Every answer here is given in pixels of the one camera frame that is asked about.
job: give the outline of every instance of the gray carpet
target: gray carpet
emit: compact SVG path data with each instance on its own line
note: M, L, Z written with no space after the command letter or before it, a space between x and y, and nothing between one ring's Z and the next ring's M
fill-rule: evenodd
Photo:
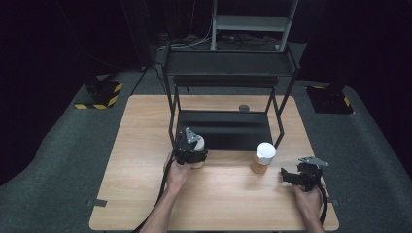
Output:
M87 202L97 196L127 98L164 94L153 68L134 89L142 75L118 74L123 88L112 109L67 107L33 162L0 186L0 232L93 232ZM285 83L280 83L278 94L284 93ZM349 87L344 93L355 114L315 114L304 86L316 84L321 83L298 81L292 97L315 155L330 164L325 181L340 222L336 232L411 232L412 183L371 115ZM190 93L220 91L191 89ZM83 94L80 91L74 101Z

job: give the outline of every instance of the wooden tabletop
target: wooden tabletop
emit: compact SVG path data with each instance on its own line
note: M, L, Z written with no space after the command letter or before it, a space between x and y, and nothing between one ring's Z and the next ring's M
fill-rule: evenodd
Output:
M181 95L184 109L237 110L249 105L263 111L268 96ZM281 101L283 96L276 97ZM273 107L268 114L273 140L279 129ZM132 230L152 210L163 176L163 164L172 150L168 135L170 110L165 95L135 95L127 102L119 133L103 177L89 226L93 230ZM292 188L282 183L281 167L297 173L299 157L312 156L299 112L290 98L283 113L285 137L263 175L251 168L254 153L208 153L205 165L191 170L170 220L170 230L302 230L303 219ZM339 226L328 205L325 230Z

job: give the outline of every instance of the top shelf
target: top shelf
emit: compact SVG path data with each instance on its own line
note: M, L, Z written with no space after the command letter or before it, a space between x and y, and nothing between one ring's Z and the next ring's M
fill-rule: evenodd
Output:
M276 31L283 32L287 26L287 17L254 17L217 15L217 29L241 31Z

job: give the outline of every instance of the bottom shelf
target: bottom shelf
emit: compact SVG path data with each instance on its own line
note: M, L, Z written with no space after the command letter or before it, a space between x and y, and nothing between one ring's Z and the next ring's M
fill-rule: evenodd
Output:
M262 142L273 144L266 113L181 111L177 130L187 127L209 150L254 151Z

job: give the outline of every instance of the person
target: person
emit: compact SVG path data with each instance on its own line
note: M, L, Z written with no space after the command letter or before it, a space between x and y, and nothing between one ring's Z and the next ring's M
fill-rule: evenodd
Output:
M169 154L165 164L169 161L170 156ZM176 161L172 163L166 181L167 186L140 230L141 233L167 232L173 206L178 199L179 192L188 179L191 167L192 164L185 163L180 165ZM322 193L316 186L309 192L302 191L299 186L294 184L292 188L296 196L297 208L303 216L308 232L325 232L319 221L320 210L323 204Z

